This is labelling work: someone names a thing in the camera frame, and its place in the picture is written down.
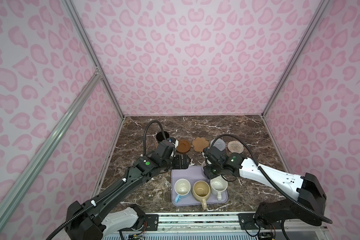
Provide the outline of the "brown wooden round coaster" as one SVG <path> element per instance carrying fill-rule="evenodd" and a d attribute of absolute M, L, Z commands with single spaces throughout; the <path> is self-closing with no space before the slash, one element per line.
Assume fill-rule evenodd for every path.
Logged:
<path fill-rule="evenodd" d="M 180 140 L 177 146 L 177 152 L 187 153 L 191 149 L 191 144 L 188 140 Z"/>

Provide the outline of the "blue-grey woven round coaster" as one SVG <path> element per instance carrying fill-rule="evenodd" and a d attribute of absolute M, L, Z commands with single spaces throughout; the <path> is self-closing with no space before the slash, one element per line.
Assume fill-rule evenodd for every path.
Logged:
<path fill-rule="evenodd" d="M 222 139 L 212 139 L 211 140 L 211 147 L 216 147 L 220 151 L 224 151 L 226 149 L 226 143 Z"/>

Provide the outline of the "cork paw-shaped coaster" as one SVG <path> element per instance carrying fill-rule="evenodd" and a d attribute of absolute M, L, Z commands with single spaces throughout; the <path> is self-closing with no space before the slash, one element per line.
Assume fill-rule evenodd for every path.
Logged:
<path fill-rule="evenodd" d="M 196 137 L 192 141 L 192 145 L 195 152 L 201 153 L 204 148 L 207 148 L 210 145 L 210 143 L 205 138 Z"/>

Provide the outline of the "beige speckled woven coaster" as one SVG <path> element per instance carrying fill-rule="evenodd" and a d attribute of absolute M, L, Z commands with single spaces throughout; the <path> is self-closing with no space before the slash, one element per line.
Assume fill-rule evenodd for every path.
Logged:
<path fill-rule="evenodd" d="M 228 150 L 231 153 L 238 153 L 241 154 L 244 151 L 244 145 L 241 144 L 239 141 L 230 141 L 228 143 Z"/>

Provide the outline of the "white mug lavender outside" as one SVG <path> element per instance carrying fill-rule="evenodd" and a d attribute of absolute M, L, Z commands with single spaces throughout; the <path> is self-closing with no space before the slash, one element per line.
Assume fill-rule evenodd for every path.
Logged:
<path fill-rule="evenodd" d="M 205 174 L 205 167 L 207 166 L 207 164 L 206 164 L 206 162 L 203 162 L 202 163 L 202 173 L 204 174 L 204 175 L 206 175 Z"/>

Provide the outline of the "black mug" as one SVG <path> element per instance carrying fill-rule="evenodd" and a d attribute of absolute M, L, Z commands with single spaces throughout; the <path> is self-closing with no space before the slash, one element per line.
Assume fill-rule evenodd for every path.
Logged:
<path fill-rule="evenodd" d="M 163 140 L 167 140 L 170 137 L 170 134 L 166 131 L 158 132 L 156 134 L 156 140 L 158 143 L 162 142 Z"/>

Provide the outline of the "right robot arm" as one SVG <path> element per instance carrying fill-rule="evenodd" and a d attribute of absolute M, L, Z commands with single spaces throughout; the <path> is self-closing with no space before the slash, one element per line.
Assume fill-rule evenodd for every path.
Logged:
<path fill-rule="evenodd" d="M 283 200 L 259 205 L 254 215 L 257 225 L 298 219 L 312 226 L 332 224 L 324 216 L 327 196 L 318 178 L 310 173 L 304 176 L 285 173 L 259 164 L 244 154 L 227 155 L 216 147 L 203 150 L 206 166 L 204 174 L 212 180 L 219 176 L 244 178 L 278 191 Z"/>

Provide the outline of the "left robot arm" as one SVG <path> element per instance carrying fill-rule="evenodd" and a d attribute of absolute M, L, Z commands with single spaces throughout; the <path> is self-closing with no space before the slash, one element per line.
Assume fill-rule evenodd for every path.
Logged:
<path fill-rule="evenodd" d="M 189 164 L 187 154 L 176 154 L 174 143 L 160 142 L 156 150 L 140 156 L 124 177 L 106 190 L 82 204 L 72 203 L 67 210 L 64 230 L 72 240 L 102 239 L 106 229 L 102 222 L 116 205 L 160 173 L 185 170 Z"/>

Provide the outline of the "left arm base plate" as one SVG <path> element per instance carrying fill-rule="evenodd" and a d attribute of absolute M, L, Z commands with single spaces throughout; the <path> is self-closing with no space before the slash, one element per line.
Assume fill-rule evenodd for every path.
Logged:
<path fill-rule="evenodd" d="M 137 221 L 137 230 L 142 231 L 157 231 L 159 225 L 159 215 L 145 214 L 140 216 Z"/>

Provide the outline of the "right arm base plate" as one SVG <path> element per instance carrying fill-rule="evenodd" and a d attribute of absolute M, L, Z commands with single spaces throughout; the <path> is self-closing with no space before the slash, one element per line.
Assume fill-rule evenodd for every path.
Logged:
<path fill-rule="evenodd" d="M 265 225 L 265 223 L 261 222 L 260 220 L 254 220 L 254 213 L 239 213 L 238 219 L 241 230 L 254 230 L 257 231 L 258 229 L 261 230 L 281 230 L 281 225 L 279 222 L 273 223 L 271 225 Z"/>

